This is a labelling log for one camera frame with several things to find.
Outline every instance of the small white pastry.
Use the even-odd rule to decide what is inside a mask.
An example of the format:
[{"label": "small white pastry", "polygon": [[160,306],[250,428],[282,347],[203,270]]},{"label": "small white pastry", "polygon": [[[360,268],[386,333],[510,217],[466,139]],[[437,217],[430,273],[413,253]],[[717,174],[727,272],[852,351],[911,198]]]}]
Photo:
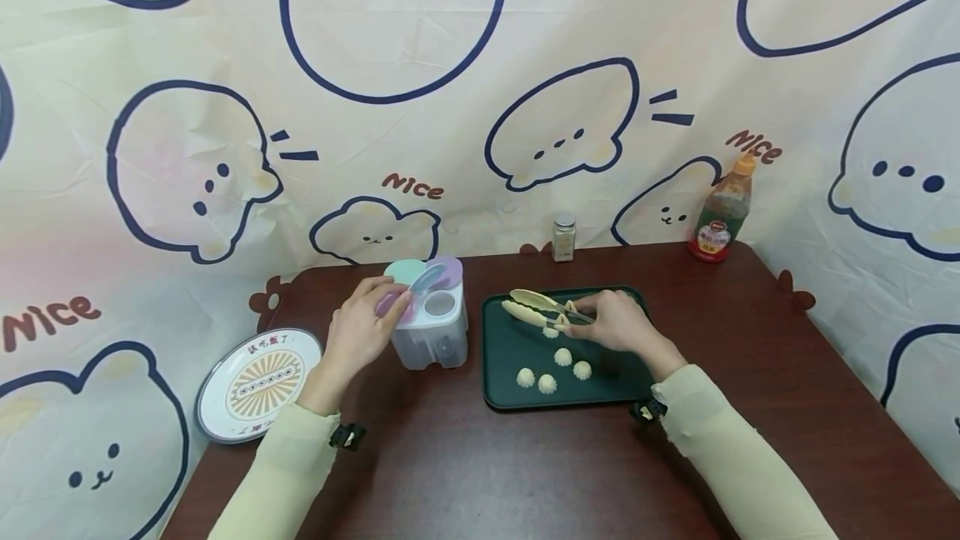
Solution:
[{"label": "small white pastry", "polygon": [[532,388],[534,382],[537,381],[537,376],[534,375],[533,370],[529,367],[520,369],[519,374],[517,374],[517,386],[520,388]]},{"label": "small white pastry", "polygon": [[550,374],[544,373],[537,382],[537,388],[543,394],[554,394],[557,391],[557,381]]},{"label": "small white pastry", "polygon": [[593,375],[593,368],[590,367],[590,364],[586,361],[578,361],[577,364],[573,366],[573,375],[577,376],[578,380],[589,380],[590,376]]},{"label": "small white pastry", "polygon": [[562,348],[553,354],[553,362],[560,365],[561,368],[569,368],[570,365],[573,365],[573,355],[566,348]]}]

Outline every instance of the wooden table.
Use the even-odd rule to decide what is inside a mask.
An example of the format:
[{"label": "wooden table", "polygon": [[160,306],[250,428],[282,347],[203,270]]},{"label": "wooden table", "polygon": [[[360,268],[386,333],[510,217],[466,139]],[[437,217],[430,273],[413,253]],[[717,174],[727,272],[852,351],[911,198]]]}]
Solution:
[{"label": "wooden table", "polygon": [[[640,290],[659,329],[782,454],[840,538],[960,538],[960,502],[748,246],[719,266],[682,244],[463,266],[467,363],[407,371],[388,348],[364,372],[342,407],[367,427],[364,445],[340,454],[298,538],[735,538],[663,433],[640,430],[625,406],[501,414],[483,400],[482,300],[617,283]],[[304,271],[272,327],[324,338],[334,308],[382,270]],[[207,537],[255,448],[209,446],[165,540]]]}]

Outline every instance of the fabric backdrop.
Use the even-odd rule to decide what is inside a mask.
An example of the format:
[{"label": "fabric backdrop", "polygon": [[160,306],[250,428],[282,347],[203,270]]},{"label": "fabric backdrop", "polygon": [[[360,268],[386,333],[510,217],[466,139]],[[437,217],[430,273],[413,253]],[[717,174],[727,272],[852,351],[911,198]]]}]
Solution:
[{"label": "fabric backdrop", "polygon": [[742,239],[960,492],[956,5],[0,0],[5,538],[156,538],[298,271],[680,241],[744,150]]}]

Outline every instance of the orange cap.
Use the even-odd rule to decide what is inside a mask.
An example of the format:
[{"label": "orange cap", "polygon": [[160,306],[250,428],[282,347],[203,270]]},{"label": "orange cap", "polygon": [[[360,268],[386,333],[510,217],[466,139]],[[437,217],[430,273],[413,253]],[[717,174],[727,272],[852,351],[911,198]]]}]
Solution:
[{"label": "orange cap", "polygon": [[745,152],[737,162],[733,164],[733,173],[737,175],[751,175],[753,169],[757,168],[757,162],[753,161],[753,155],[749,152]]}]

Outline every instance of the spice jar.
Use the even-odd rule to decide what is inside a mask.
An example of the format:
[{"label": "spice jar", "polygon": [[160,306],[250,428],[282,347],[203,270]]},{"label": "spice jar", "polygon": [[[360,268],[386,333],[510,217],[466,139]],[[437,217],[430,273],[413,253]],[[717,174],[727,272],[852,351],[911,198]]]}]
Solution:
[{"label": "spice jar", "polygon": [[576,248],[577,219],[572,212],[561,211],[553,216],[553,260],[556,263],[573,261]]}]

